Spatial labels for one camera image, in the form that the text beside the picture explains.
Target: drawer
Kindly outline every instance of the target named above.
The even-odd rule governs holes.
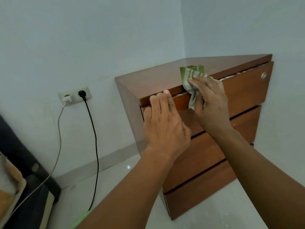
[[[261,106],[258,106],[231,120],[233,128],[239,131],[248,143],[255,140],[260,111]],[[163,192],[170,191],[224,158],[219,146],[207,133],[193,138],[191,146],[174,162],[163,184]]]
[[[230,118],[265,101],[272,67],[273,62],[268,62],[221,79],[228,98]],[[187,92],[173,96],[178,113],[193,136],[204,129],[198,124],[194,111],[188,109],[190,98],[191,95]]]
[[[172,220],[236,179],[228,161],[223,161],[180,188],[164,194]]]

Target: white charging cable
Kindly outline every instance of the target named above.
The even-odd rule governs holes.
[[[63,108],[65,107],[66,103],[68,102],[71,102],[72,101],[72,97],[71,96],[66,96],[63,98],[63,102],[64,102],[64,105],[63,105]],[[39,189],[48,179],[49,177],[51,176],[51,174],[53,173],[53,171],[55,170],[55,167],[57,165],[57,162],[58,162],[58,158],[59,158],[59,155],[60,155],[60,151],[61,151],[61,135],[60,135],[60,129],[59,129],[59,119],[60,119],[60,116],[61,114],[63,113],[63,108],[61,109],[61,112],[59,114],[59,117],[58,117],[58,122],[57,122],[57,125],[58,125],[58,133],[59,133],[59,152],[58,152],[58,155],[57,155],[57,159],[56,159],[56,162],[55,162],[55,165],[54,165],[54,168],[52,169],[52,172],[49,174],[49,176],[38,186],[36,187],[35,190],[33,190],[14,210],[13,212],[11,213],[10,217],[13,215],[13,213],[15,213],[15,211],[21,206],[21,204],[23,204],[25,202],[25,200],[27,200],[29,198],[29,196],[31,196],[37,189]]]

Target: green cleaning cloth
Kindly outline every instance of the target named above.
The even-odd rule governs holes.
[[[196,99],[196,88],[190,85],[188,82],[189,78],[193,78],[194,76],[203,76],[203,77],[208,77],[210,79],[213,79],[213,77],[208,76],[207,74],[204,73],[204,65],[199,65],[199,66],[187,66],[187,67],[180,67],[180,73],[181,73],[181,80],[182,80],[182,85],[184,89],[190,93],[191,99],[189,102],[189,109],[195,110],[195,99]]]
[[[85,214],[83,214],[80,219],[78,219],[76,222],[74,222],[74,224],[70,227],[70,229],[74,229],[75,227],[77,227],[78,224],[80,224],[91,212],[92,212],[92,210],[87,211]]]

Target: white tile floor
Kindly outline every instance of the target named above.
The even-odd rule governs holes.
[[[96,206],[135,166],[140,156],[112,166],[99,173],[94,206]],[[54,205],[47,229],[69,229],[89,208],[96,176],[86,178],[62,191]],[[171,221],[158,196],[146,228],[234,228],[267,229],[238,180]]]

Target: white wall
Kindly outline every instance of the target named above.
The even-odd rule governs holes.
[[[186,57],[272,53],[255,148],[305,185],[305,0],[181,0]]]
[[[47,169],[56,93],[83,85],[102,157],[135,142],[114,77],[185,57],[180,0],[1,0],[0,114]],[[95,160],[84,103],[64,109],[54,176]]]

